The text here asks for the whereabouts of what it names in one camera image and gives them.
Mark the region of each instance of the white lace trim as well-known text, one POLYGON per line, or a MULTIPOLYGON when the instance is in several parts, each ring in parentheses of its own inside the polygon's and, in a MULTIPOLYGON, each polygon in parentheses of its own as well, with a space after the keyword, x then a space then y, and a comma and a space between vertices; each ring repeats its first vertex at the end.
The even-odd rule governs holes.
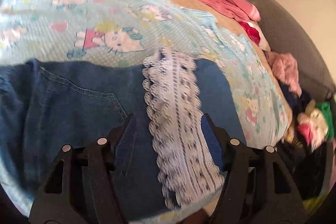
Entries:
POLYGON ((203 114, 193 73, 196 64, 188 55, 163 46, 143 64, 149 130, 160 168, 157 178, 162 183, 166 206, 174 209, 178 204, 183 208, 224 182, 201 130, 203 114), (175 192, 177 204, 171 191, 175 192))

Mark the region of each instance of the light blue patterned fabric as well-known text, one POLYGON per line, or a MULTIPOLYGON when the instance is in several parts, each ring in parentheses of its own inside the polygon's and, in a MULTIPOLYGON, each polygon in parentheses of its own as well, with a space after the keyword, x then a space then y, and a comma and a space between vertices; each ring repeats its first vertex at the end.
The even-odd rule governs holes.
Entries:
MULTIPOLYGON (((217 63, 230 83, 249 146, 275 145, 287 127, 282 100, 248 40, 217 26, 210 13, 169 0, 3 0, 0 39, 0 65, 36 58, 127 67, 164 44, 217 63)), ((28 215, 31 203, 11 183, 1 158, 0 182, 28 215)), ((139 223, 175 223, 208 201, 139 223)))

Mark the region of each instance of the metal pin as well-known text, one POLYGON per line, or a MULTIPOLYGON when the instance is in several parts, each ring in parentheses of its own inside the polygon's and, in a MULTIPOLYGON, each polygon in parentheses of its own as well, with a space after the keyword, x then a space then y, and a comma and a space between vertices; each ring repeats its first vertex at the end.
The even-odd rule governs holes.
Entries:
POLYGON ((68 145, 68 144, 66 144, 65 146, 62 147, 62 150, 63 150, 64 152, 68 152, 70 149, 71 149, 71 146, 68 145))
POLYGON ((231 140, 230 140, 230 143, 231 143, 232 145, 238 145, 240 142, 239 142, 239 140, 237 140, 237 139, 231 139, 231 140))
POLYGON ((102 144, 106 144, 107 143, 107 139, 105 138, 100 138, 98 141, 97 141, 98 144, 102 145, 102 144))
POLYGON ((274 147, 268 145, 268 146, 266 146, 266 151, 267 151, 267 152, 270 152, 270 153, 273 153, 273 152, 274 152, 274 147))

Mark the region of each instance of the denim jeans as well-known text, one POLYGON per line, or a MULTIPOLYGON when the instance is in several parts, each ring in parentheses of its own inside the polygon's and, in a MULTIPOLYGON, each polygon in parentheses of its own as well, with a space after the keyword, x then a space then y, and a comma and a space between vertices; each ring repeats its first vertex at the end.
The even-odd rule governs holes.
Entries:
MULTIPOLYGON (((223 73, 209 60, 197 60, 196 65, 201 110, 231 137, 245 142, 223 73)), ((133 113, 136 136, 125 136, 118 146, 113 176, 121 207, 128 221, 168 210, 157 179, 142 69, 38 60, 0 68, 0 157, 26 196, 34 198, 65 143, 85 146, 133 113)))

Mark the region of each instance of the green cloth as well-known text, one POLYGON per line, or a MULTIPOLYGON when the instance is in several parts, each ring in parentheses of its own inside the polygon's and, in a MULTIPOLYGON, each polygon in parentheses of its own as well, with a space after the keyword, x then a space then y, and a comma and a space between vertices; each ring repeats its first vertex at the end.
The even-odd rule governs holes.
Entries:
POLYGON ((316 107, 322 111, 325 117, 325 121, 327 122, 328 125, 328 132, 326 138, 333 139, 335 137, 335 129, 333 123, 333 116, 330 110, 330 103, 329 102, 316 103, 316 107))

